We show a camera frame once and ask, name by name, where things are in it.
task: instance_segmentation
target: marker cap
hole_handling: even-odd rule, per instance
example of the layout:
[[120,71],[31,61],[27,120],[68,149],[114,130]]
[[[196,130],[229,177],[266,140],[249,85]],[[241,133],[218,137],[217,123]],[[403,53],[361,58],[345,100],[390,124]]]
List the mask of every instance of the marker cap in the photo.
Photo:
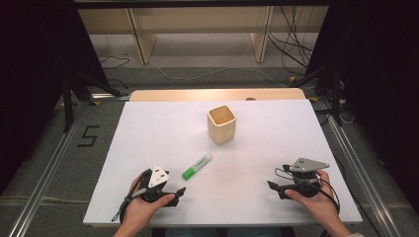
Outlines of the marker cap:
[[195,172],[194,168],[191,167],[182,174],[182,177],[185,180],[189,180],[189,178],[191,178],[193,175],[195,175],[195,173],[196,172]]

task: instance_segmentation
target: highlighter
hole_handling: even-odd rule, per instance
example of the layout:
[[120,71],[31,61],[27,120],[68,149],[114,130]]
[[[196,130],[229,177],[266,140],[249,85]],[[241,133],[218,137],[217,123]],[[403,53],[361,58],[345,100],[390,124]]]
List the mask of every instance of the highlighter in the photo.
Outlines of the highlighter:
[[209,153],[205,154],[200,160],[198,160],[197,162],[195,162],[194,165],[192,165],[191,167],[189,167],[189,169],[186,170],[182,174],[182,177],[186,181],[189,180],[192,176],[195,175],[195,173],[197,173],[199,170],[201,170],[201,168],[203,168],[211,159],[212,159],[212,155],[211,154],[209,154]]

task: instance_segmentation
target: white table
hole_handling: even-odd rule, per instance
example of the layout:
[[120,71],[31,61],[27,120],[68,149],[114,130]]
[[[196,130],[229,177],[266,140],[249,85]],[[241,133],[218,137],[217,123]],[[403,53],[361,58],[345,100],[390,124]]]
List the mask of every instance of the white table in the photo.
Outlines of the white table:
[[[216,145],[207,111],[228,105],[237,116],[234,139]],[[181,174],[206,153],[213,156],[188,181]],[[291,181],[274,173],[304,157],[330,164],[331,184],[341,201],[341,218],[361,215],[343,181],[308,100],[127,102],[84,223],[112,222],[130,183],[158,164],[170,171],[165,192],[186,187],[177,207],[164,207],[151,227],[292,226],[314,221],[295,201],[282,200],[267,181]]]

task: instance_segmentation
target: hand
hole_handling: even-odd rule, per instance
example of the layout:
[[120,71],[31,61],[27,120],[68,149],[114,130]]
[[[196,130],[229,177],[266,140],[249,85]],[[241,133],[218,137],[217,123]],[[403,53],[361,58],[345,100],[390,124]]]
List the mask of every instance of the hand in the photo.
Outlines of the hand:
[[[323,180],[330,184],[329,175],[317,170],[316,174]],[[320,189],[333,197],[333,191],[328,184],[321,182]],[[291,199],[299,202],[310,213],[311,217],[323,226],[330,236],[347,236],[351,232],[342,223],[334,203],[324,194],[318,193],[314,197],[304,197],[299,192],[293,190],[286,190],[286,195]]]
[[[132,182],[131,189],[140,176]],[[135,187],[135,192],[138,191],[139,185]],[[135,236],[141,229],[147,226],[153,214],[169,203],[174,197],[174,195],[167,195],[153,203],[149,203],[141,197],[134,198],[126,207],[124,221],[115,236]]]

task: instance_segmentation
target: gray floor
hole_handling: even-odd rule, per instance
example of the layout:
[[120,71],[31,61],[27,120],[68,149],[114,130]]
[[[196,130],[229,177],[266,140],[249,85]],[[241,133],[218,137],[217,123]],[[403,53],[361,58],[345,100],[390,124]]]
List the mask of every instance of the gray floor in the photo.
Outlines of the gray floor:
[[[305,36],[306,46],[312,47],[316,34]],[[282,55],[269,43],[264,63],[256,63],[250,37],[246,34],[234,35],[162,35],[159,36],[150,64],[139,65],[130,36],[92,36],[100,59],[107,56],[128,58],[129,62],[115,69],[106,69],[111,85],[121,91],[158,88],[244,88],[244,87],[283,87],[290,84],[290,77],[298,75],[291,70],[303,73],[303,68]],[[295,48],[290,50],[298,56]],[[105,68],[113,68],[125,59],[112,59],[103,62]],[[314,96],[315,80],[304,85],[307,97]],[[327,100],[313,104],[316,110],[327,106]],[[100,105],[75,105],[76,117],[80,118],[74,133],[68,137],[65,152],[54,171],[50,183],[42,195],[41,204],[30,225],[24,230],[25,236],[111,236],[115,228],[93,228],[82,224],[84,213],[95,189],[108,148],[118,125],[124,101],[102,101]],[[342,115],[350,119],[350,114]],[[318,116],[324,121],[325,116]],[[348,186],[359,200],[361,206],[378,228],[380,236],[386,236],[385,224],[378,216],[379,210],[369,200],[363,186],[357,179],[356,170],[351,165],[351,155],[342,147],[333,120],[322,126],[332,152],[345,167]],[[89,130],[98,138],[92,147],[80,145],[90,142],[82,138],[87,126],[97,126]],[[57,103],[48,126],[40,136],[33,155],[26,160],[6,192],[0,197],[0,236],[7,236],[20,216],[22,208],[33,193],[45,167],[50,165],[51,157],[56,155],[56,147],[64,133],[64,111]],[[399,236],[417,236],[419,219],[397,184],[385,167],[377,163],[377,153],[362,125],[355,119],[339,130],[348,137],[356,156],[367,171],[378,198],[383,201],[388,218],[394,221]],[[116,211],[117,206],[110,206]],[[349,226],[352,231],[362,232],[365,236],[377,236],[371,224],[365,221]],[[295,226],[296,236],[319,236],[319,226]],[[140,236],[150,236],[151,230],[144,230]]]

